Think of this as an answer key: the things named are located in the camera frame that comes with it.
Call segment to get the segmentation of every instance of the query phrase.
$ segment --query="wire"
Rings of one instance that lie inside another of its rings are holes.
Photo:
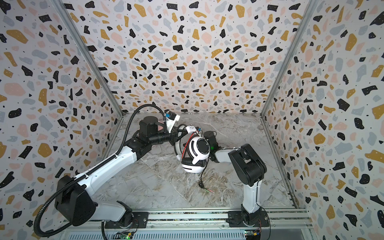
[[[105,231],[104,231],[104,220],[101,221],[101,235],[103,236],[104,240],[108,240],[108,238],[105,235]]]
[[[261,207],[261,208],[265,211],[265,209],[257,203],[257,200],[256,200],[256,204],[257,204],[259,207]],[[269,236],[268,236],[268,238],[267,238],[267,240],[269,240],[269,238],[271,237],[271,221],[270,221],[270,219],[269,219],[269,216],[268,216],[267,211],[265,211],[265,213],[266,213],[266,216],[268,217],[268,223],[269,223]]]
[[[208,162],[209,162],[209,158],[208,158],[208,160],[207,160],[207,162],[206,162],[206,164],[205,164],[205,167],[204,167],[203,171],[202,171],[201,174],[200,174],[200,181],[199,181],[199,183],[198,183],[198,186],[199,186],[201,189],[204,189],[205,191],[207,191],[207,192],[209,192],[209,193],[215,193],[213,190],[210,190],[210,189],[206,188],[206,187],[204,186],[204,183],[203,183],[203,180],[202,180],[202,176],[203,176],[203,173],[204,173],[205,169],[206,169],[207,166],[208,166]]]

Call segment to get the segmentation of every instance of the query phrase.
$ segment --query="terrazzo wallpaper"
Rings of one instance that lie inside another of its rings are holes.
[[[63,0],[124,112],[258,112],[304,0]]]
[[[319,1],[265,116],[319,239],[384,239],[383,1]]]
[[[41,205],[101,160],[117,114],[49,1],[0,8],[0,239],[39,239]],[[44,216],[44,231],[64,219],[53,205]]]

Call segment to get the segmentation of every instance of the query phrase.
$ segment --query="black speckle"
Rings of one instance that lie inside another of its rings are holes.
[[[337,101],[337,104],[339,105],[339,109],[344,110],[344,111],[347,111],[347,109],[350,106],[346,101],[344,101],[341,98]]]
[[[9,118],[16,118],[22,114],[22,109],[18,108],[16,110],[12,110],[8,113]]]
[[[40,20],[44,23],[44,22],[48,22],[48,21],[52,21],[52,19],[49,17],[49,15],[44,15],[44,16],[40,16],[39,17]]]
[[[177,4],[167,3],[167,8],[177,10]]]
[[[362,120],[360,118],[355,118],[355,126],[358,129],[364,129],[364,126],[362,124]]]
[[[93,1],[90,1],[85,4],[86,8],[95,8],[95,3]]]
[[[32,77],[33,72],[32,72],[31,70],[29,70],[27,67],[22,66],[22,70],[24,71],[24,74],[25,74],[26,76],[31,76],[31,77]]]

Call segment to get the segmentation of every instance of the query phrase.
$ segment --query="pink speckle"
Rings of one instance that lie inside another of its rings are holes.
[[[355,65],[355,62],[354,62],[352,59],[350,59],[350,60],[347,62],[347,66],[348,66],[348,67],[352,67],[353,65]]]
[[[36,119],[36,115],[34,114],[27,114],[26,117],[30,120]]]
[[[40,140],[47,140],[48,139],[48,136],[47,135],[44,135],[44,134],[39,134],[39,136],[37,137],[37,141],[40,141]]]
[[[309,62],[309,61],[312,59],[312,56],[313,56],[312,49],[308,49],[308,50],[305,52],[305,61],[306,61],[306,62]]]
[[[208,7],[207,3],[205,3],[205,12],[206,13],[210,13],[211,12],[211,10],[209,10],[209,7]]]
[[[118,44],[122,44],[122,37],[118,33],[112,33],[111,38],[115,40]]]
[[[16,148],[12,148],[11,149],[11,159],[13,160],[13,159],[16,159],[16,157],[18,156],[18,151],[17,151],[17,149]]]
[[[338,122],[333,128],[335,130],[345,130],[347,129],[347,125],[343,122]]]
[[[354,158],[355,158],[355,155],[353,155],[353,154],[350,155],[350,156],[347,158],[346,162],[348,163],[348,165],[352,166],[353,162],[355,161]]]
[[[77,5],[77,9],[80,11],[81,14],[84,14],[84,9],[82,6]]]
[[[149,6],[148,8],[147,8],[147,11],[149,12],[149,14],[153,17],[153,11],[152,11],[152,8],[151,8],[151,6]]]
[[[25,124],[20,124],[17,128],[17,133],[23,137],[28,137],[28,128]]]
[[[10,163],[9,164],[9,167],[11,168],[11,169],[13,169],[13,170],[15,170],[15,169],[19,169],[20,168],[20,164],[19,163]]]
[[[43,60],[40,60],[38,63],[37,63],[38,66],[44,68],[45,67],[45,61]]]
[[[351,133],[351,135],[349,136],[349,139],[350,139],[351,141],[355,141],[355,139],[356,139],[356,133],[355,133],[355,132]]]
[[[23,28],[24,29],[24,32],[26,34],[28,34],[29,36],[31,36],[31,38],[35,38],[35,35],[26,27]]]
[[[362,49],[362,47],[364,46],[365,43],[359,43],[357,46],[356,46],[356,52],[355,52],[355,55],[358,55],[360,54],[360,51]]]
[[[312,120],[312,119],[307,119],[305,122],[304,122],[304,126],[315,126],[315,122]]]
[[[6,83],[4,91],[11,96],[23,96],[25,94],[23,87],[18,83]]]
[[[203,41],[204,41],[206,44],[210,44],[210,43],[211,43],[211,40],[212,40],[212,36],[211,36],[211,34],[205,32],[205,33],[203,33],[203,35],[201,35],[201,38],[203,39]]]
[[[27,162],[22,170],[22,177],[27,179],[28,181],[33,180],[33,173],[32,173],[32,164],[30,162]]]

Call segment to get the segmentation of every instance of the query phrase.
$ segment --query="marble floor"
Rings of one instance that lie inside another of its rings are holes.
[[[159,113],[135,115],[128,138],[138,130],[139,121],[149,115],[162,120]],[[125,115],[111,154],[118,149],[129,118],[130,114]],[[267,166],[262,183],[262,206],[292,206],[258,114],[185,113],[176,125],[181,123],[201,127],[204,131],[216,131],[217,142],[222,147],[238,147],[249,143]],[[199,177],[200,174],[184,172],[173,147],[163,143],[153,146],[143,158],[122,169],[93,197],[98,200],[120,200],[133,209],[240,207],[243,184],[232,164],[209,162],[203,182],[205,187],[215,191],[214,194],[198,187]]]

